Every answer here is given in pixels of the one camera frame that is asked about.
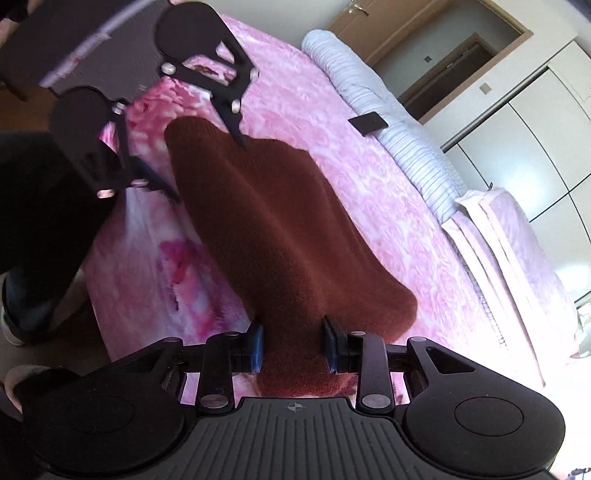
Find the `towel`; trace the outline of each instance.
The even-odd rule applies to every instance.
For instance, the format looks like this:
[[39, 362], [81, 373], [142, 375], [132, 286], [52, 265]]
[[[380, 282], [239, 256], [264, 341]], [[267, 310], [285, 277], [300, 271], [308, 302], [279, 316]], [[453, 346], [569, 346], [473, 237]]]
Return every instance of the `towel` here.
[[196, 117], [171, 122], [165, 141], [197, 234], [264, 327], [261, 395], [347, 393], [352, 376], [328, 371], [324, 316], [394, 343], [415, 321], [413, 293], [374, 256], [308, 152], [250, 137], [241, 148]]

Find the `person's leg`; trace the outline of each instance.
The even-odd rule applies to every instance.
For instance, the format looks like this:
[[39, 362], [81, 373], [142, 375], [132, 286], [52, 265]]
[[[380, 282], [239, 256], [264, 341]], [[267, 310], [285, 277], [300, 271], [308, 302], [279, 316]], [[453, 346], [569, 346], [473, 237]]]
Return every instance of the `person's leg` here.
[[116, 198], [98, 199], [46, 133], [0, 133], [0, 272], [4, 321], [35, 341]]

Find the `pink bedspread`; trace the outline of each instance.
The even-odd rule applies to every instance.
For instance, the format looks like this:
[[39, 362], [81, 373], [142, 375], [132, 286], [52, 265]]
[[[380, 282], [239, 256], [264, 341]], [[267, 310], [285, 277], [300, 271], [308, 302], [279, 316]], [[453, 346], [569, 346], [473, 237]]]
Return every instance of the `pink bedspread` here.
[[[242, 132], [310, 152], [384, 266], [418, 298], [421, 335], [512, 376], [465, 270], [420, 195], [372, 137], [347, 122], [353, 110], [302, 52], [224, 18], [260, 68], [243, 99]], [[170, 79], [127, 109], [131, 150], [174, 181], [164, 129], [198, 115], [223, 124], [205, 95]], [[112, 359], [163, 337], [186, 344], [248, 327], [241, 301], [203, 248], [184, 207], [157, 192], [128, 189], [99, 234], [86, 278]], [[406, 336], [400, 339], [405, 343]], [[253, 394], [237, 381], [236, 395]], [[396, 376], [398, 401], [404, 388]], [[189, 382], [186, 399], [194, 399]]]

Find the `ribbed black grip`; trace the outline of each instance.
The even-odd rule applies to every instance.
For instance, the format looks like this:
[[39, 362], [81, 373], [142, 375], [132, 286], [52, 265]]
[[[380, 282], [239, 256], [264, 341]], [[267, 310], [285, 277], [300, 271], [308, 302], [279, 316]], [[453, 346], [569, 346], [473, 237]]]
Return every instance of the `ribbed black grip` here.
[[[61, 477], [47, 473], [42, 480]], [[452, 480], [417, 456], [387, 419], [344, 398], [246, 398], [200, 420], [184, 445], [129, 480]], [[546, 471], [529, 477], [551, 480]]]

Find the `wardrobe door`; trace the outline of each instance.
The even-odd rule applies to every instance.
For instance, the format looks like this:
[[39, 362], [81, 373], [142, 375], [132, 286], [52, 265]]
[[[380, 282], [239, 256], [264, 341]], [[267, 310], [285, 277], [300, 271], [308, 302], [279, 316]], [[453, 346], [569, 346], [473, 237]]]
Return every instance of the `wardrobe door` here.
[[581, 220], [588, 233], [591, 233], [591, 177], [581, 182], [571, 193]]
[[545, 72], [510, 104], [569, 190], [591, 173], [591, 120], [553, 72]]
[[574, 41], [548, 65], [582, 103], [591, 99], [591, 59]]
[[589, 292], [591, 242], [570, 196], [542, 213], [531, 227], [573, 301]]
[[511, 105], [502, 107], [459, 145], [484, 181], [507, 189], [529, 220], [567, 193], [548, 155]]
[[449, 149], [446, 153], [446, 157], [452, 162], [452, 165], [460, 174], [460, 177], [462, 177], [468, 190], [480, 190], [481, 192], [487, 190], [488, 186], [485, 181], [459, 145], [454, 145]]

